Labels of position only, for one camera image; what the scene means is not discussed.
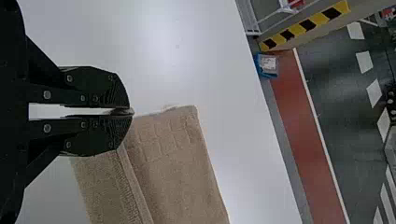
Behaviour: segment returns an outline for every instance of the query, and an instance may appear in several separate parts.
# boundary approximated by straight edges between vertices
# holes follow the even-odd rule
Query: bolt head
[[[69,142],[69,141],[67,141],[67,142],[66,142],[66,148],[70,148],[70,147],[72,147],[72,143]]]
[[[66,80],[67,80],[67,82],[73,82],[73,77],[70,75],[67,75]]]
[[[52,126],[50,126],[50,124],[44,125],[44,127],[43,127],[44,133],[50,133],[51,130],[52,130]]]
[[[52,94],[50,93],[50,91],[44,91],[43,97],[44,99],[49,100],[52,97]]]

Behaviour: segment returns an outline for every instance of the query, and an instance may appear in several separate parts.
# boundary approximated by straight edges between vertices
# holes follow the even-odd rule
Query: white surface
[[[376,123],[376,125],[378,127],[379,133],[381,134],[382,141],[385,142],[385,140],[387,139],[387,134],[390,126],[389,113],[386,108],[382,112],[381,117],[379,117],[379,120]]]
[[[138,115],[165,105],[197,106],[233,224],[301,223],[233,0],[21,0],[20,4],[27,34],[53,61],[118,73]],[[53,107],[45,112],[62,114]],[[70,172],[68,164],[54,165],[62,166],[57,172]],[[78,191],[73,177],[59,176],[39,179],[27,193],[53,189],[53,182]],[[57,223],[87,223],[63,203],[63,195],[47,192],[41,197],[52,197],[51,206],[57,210],[49,214],[37,195],[23,210],[30,223],[53,223],[48,215],[59,218]],[[66,221],[69,216],[76,220]]]
[[[381,213],[379,212],[379,209],[376,208],[375,211],[375,216],[374,216],[374,224],[383,224],[384,222],[382,221]]]
[[[374,67],[369,51],[356,53],[356,58],[358,59],[359,68],[361,69],[362,74],[368,72]]]
[[[395,182],[393,181],[392,174],[390,173],[389,166],[387,167],[387,180],[389,183],[390,192],[392,194],[391,196],[393,198],[393,201],[396,202],[396,186],[395,186]]]
[[[361,29],[361,23],[354,21],[347,26],[347,31],[351,39],[364,39],[363,30]]]
[[[326,142],[324,141],[324,137],[323,137],[323,132],[320,128],[320,123],[318,120],[318,113],[317,113],[317,110],[315,109],[315,105],[314,105],[314,101],[312,100],[311,92],[309,91],[308,85],[306,84],[306,78],[305,78],[303,67],[301,66],[300,56],[298,55],[297,49],[293,49],[293,53],[294,53],[294,57],[296,58],[296,61],[297,61],[301,79],[303,81],[304,88],[306,91],[306,96],[308,97],[309,105],[311,106],[312,114],[314,115],[315,124],[317,125],[317,129],[318,129],[318,133],[319,133],[319,137],[320,137],[320,142],[323,146],[324,153],[326,155],[326,161],[329,164],[329,169],[330,169],[330,172],[332,173],[332,182],[334,182],[335,190],[337,191],[338,200],[340,201],[341,207],[343,209],[344,217],[346,219],[346,224],[349,224],[350,223],[349,215],[347,214],[347,209],[344,204],[343,195],[341,194],[340,187],[338,186],[337,177],[335,176],[334,168],[332,167],[332,160],[330,159],[329,150],[327,149]]]
[[[382,185],[381,201],[382,201],[382,204],[384,204],[385,213],[387,214],[389,223],[396,223],[396,219],[393,214],[392,206],[390,205],[390,199],[389,199],[389,196],[387,193],[387,189],[385,188],[385,185]]]
[[[372,108],[375,107],[376,103],[381,99],[382,96],[382,91],[381,87],[379,86],[378,79],[375,79],[375,81],[370,84],[369,87],[367,87],[367,94],[369,95],[370,99],[370,104],[372,105]]]

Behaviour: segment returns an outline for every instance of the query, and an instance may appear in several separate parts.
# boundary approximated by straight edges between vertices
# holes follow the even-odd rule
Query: folded towel
[[[194,106],[136,118],[124,146],[72,158],[93,224],[227,224]]]

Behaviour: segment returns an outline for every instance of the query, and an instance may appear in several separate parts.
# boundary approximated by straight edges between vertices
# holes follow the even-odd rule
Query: floor
[[[19,3],[27,34],[53,61],[118,73],[138,115],[197,106],[232,223],[302,223],[234,1]],[[18,223],[89,223],[63,158],[24,199]]]
[[[355,39],[343,28],[297,50],[349,219],[371,223],[386,179],[384,95],[394,78],[380,35],[386,31],[355,25],[363,33]]]
[[[279,77],[262,89],[304,223],[396,223],[384,152],[396,65],[387,30],[354,22],[273,54]]]

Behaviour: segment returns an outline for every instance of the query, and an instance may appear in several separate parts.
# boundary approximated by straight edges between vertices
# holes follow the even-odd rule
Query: screw
[[[66,77],[66,80],[67,80],[68,82],[72,82],[72,81],[73,81],[73,77],[70,76],[70,75],[68,75],[68,76]]]
[[[50,91],[44,91],[43,97],[44,99],[49,100],[51,97]]]
[[[70,148],[70,147],[72,147],[72,143],[69,142],[69,141],[67,141],[67,142],[66,142],[66,148]]]
[[[50,126],[50,124],[45,124],[44,125],[44,133],[50,133],[50,131],[52,130],[52,126]]]
[[[98,102],[99,97],[98,97],[97,95],[94,95],[94,96],[92,97],[92,100],[93,100],[94,102]]]

